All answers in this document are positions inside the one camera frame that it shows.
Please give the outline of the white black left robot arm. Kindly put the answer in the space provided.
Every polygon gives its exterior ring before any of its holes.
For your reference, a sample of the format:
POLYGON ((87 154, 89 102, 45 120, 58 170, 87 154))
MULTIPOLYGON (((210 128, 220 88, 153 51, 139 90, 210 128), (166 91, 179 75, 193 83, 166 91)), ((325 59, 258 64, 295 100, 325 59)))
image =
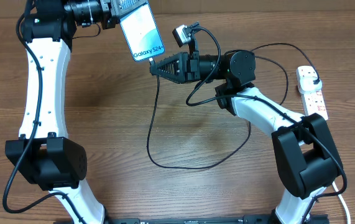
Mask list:
POLYGON ((86 179, 83 146, 68 137, 65 81, 77 27, 113 28, 118 19, 110 1, 27 1, 16 34, 27 52, 28 83, 24 118, 6 157, 45 197, 57 198, 72 223, 110 223, 86 179))

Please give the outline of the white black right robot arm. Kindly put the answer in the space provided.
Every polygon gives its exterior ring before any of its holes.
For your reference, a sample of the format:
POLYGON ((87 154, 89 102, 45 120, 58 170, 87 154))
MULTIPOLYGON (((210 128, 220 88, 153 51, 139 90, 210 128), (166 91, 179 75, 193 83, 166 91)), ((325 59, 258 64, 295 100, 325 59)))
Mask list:
POLYGON ((328 223, 328 217, 313 216, 320 198, 337 177, 347 180, 336 144, 322 115, 303 115, 284 108, 264 96, 253 85, 256 56, 247 50, 224 55, 180 52, 159 62, 150 62, 150 73, 174 83, 198 84, 225 80, 213 98, 219 107, 257 126, 272 139, 277 171, 285 187, 280 203, 270 215, 246 215, 244 221, 267 223, 328 223))

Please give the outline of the blue Galaxy smartphone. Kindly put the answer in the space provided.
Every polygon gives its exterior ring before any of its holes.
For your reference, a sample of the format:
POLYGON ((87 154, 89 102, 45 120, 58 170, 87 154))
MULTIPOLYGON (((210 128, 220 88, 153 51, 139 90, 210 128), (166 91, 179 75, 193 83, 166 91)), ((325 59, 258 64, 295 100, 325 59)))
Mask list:
POLYGON ((162 55, 164 43, 148 1, 121 19, 120 25, 135 62, 162 55))

